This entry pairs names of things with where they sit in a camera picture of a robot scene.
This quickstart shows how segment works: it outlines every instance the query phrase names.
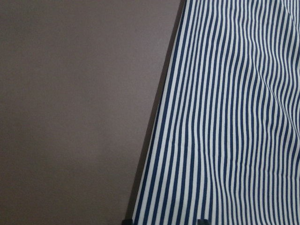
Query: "brown surface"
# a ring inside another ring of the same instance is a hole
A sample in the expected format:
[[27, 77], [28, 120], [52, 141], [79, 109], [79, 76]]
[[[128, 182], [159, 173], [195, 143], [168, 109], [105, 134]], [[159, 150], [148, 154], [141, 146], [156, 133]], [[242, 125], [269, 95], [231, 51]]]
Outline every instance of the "brown surface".
[[182, 3], [1, 2], [0, 224], [130, 216]]

